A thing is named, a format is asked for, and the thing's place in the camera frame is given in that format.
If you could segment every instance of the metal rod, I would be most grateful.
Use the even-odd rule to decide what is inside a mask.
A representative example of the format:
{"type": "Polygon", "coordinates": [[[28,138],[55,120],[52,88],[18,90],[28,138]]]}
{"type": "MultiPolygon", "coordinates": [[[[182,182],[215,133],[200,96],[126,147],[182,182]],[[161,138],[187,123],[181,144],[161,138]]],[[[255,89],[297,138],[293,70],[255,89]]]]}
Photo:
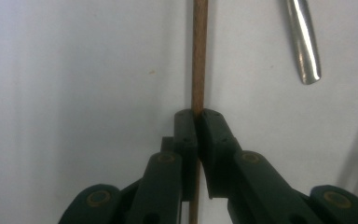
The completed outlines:
{"type": "Polygon", "coordinates": [[[312,84],[321,79],[316,39],[310,19],[307,0],[287,0],[296,60],[301,80],[304,84],[312,84]]]}

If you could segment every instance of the clamp jaw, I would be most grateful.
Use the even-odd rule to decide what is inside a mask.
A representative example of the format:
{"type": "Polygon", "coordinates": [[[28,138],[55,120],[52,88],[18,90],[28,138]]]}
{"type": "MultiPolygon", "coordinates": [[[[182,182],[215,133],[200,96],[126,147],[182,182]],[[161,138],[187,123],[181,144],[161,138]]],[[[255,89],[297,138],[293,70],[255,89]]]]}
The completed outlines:
{"type": "Polygon", "coordinates": [[[204,109],[196,122],[187,109],[175,114],[174,137],[162,138],[142,179],[123,190],[84,189],[60,224],[178,224],[182,202],[194,198],[198,158],[210,198],[228,198],[235,224],[358,223],[356,196],[333,186],[315,187],[310,196],[297,192],[266,158],[241,149],[220,113],[204,109]]]}

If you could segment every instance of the round screw hole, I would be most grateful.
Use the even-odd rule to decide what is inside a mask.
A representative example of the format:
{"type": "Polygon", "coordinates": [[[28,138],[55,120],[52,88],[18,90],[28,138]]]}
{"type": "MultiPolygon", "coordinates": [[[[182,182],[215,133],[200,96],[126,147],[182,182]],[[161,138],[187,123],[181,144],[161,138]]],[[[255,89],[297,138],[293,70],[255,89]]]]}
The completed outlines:
{"type": "Polygon", "coordinates": [[[158,157],[158,161],[162,163],[168,163],[175,161],[175,157],[170,154],[162,154],[158,157]]]}
{"type": "Polygon", "coordinates": [[[293,224],[307,224],[307,220],[299,215],[292,215],[290,217],[290,222],[293,224]]]}
{"type": "Polygon", "coordinates": [[[110,201],[110,193],[106,190],[98,190],[92,192],[89,195],[89,197],[87,197],[87,204],[90,207],[99,207],[109,201],[110,201]]]}
{"type": "Polygon", "coordinates": [[[258,156],[253,153],[243,153],[242,159],[250,163],[258,163],[260,161],[260,158],[258,158],[258,156]]]}
{"type": "Polygon", "coordinates": [[[334,191],[325,192],[324,199],[338,208],[351,207],[351,201],[347,197],[334,191]]]}
{"type": "Polygon", "coordinates": [[[144,224],[158,224],[159,215],[157,213],[149,213],[144,216],[144,224]]]}

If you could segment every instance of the white background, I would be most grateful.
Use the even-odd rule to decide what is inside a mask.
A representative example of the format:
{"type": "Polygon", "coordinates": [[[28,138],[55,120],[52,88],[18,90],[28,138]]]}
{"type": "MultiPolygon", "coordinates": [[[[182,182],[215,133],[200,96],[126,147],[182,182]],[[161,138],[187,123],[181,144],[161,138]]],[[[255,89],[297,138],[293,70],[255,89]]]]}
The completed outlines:
{"type": "MultiPolygon", "coordinates": [[[[205,106],[293,188],[358,195],[358,1],[309,4],[323,78],[305,86],[283,0],[211,1],[205,106]]],[[[143,175],[190,107],[191,32],[190,0],[0,0],[0,224],[143,175]]],[[[200,223],[231,223],[201,187],[200,223]]]]}

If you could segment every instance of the wooden stick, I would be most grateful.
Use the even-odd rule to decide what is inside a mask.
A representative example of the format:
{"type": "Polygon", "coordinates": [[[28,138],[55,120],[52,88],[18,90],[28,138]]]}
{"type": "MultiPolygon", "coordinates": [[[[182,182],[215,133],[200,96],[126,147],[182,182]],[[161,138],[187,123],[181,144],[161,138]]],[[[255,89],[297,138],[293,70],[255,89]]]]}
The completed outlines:
{"type": "MultiPolygon", "coordinates": [[[[204,101],[207,21],[208,0],[194,0],[191,108],[196,120],[199,119],[202,113],[204,101]]],[[[197,161],[195,188],[195,197],[194,200],[190,202],[189,207],[189,224],[197,224],[199,221],[200,161],[197,161]]]]}

